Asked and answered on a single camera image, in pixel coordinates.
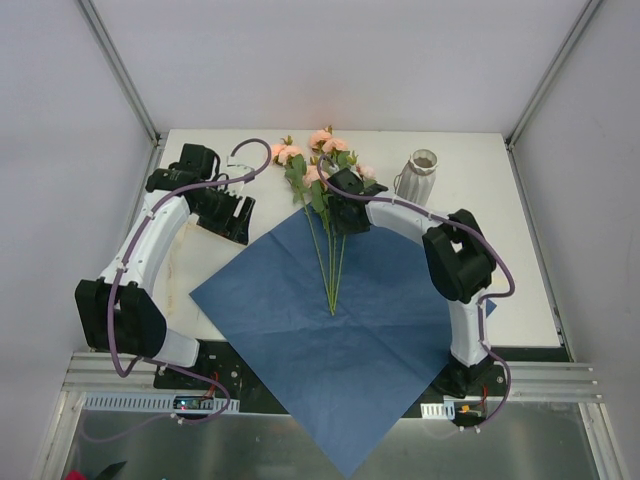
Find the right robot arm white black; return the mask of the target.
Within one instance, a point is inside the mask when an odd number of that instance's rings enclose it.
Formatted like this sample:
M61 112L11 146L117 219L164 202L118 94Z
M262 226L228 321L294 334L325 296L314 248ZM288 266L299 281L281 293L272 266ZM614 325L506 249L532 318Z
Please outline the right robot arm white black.
M451 324L448 365L433 388L459 399L476 392L493 365L477 301L492 282L496 260L475 217L464 209L447 217L429 213L382 185L365 186L346 168L331 175L326 185L331 218L341 233L364 233L375 226L424 247L431 283L448 302Z

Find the blue wrapping paper sheet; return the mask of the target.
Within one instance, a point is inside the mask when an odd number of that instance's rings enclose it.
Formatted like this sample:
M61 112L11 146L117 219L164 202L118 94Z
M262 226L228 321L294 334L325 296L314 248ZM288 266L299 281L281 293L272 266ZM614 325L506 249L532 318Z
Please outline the blue wrapping paper sheet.
M317 256L321 223L298 211L193 290L195 304L344 476L442 370L446 300L420 243L385 228L350 236L335 309Z

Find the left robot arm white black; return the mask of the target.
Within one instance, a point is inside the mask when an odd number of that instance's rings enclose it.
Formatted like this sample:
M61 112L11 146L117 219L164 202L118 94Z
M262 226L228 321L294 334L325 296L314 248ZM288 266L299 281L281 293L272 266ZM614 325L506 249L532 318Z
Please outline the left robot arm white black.
M254 168L203 145L186 143L178 161L148 177L139 214L115 259L74 296L88 346L176 365L188 388L204 387L210 363L201 341L180 334L152 299L157 275L174 237L191 216L198 226L234 243L249 240L253 198L240 194Z

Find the cream printed ribbon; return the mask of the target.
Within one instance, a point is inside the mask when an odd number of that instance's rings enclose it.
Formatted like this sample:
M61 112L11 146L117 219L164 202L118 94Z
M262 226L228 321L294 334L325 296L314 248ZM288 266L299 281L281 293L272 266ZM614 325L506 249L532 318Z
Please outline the cream printed ribbon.
M195 224L188 221L178 232L168 251L166 260L166 314L171 317L179 305L181 293L179 292L179 272L178 268L180 251L189 233L195 228Z

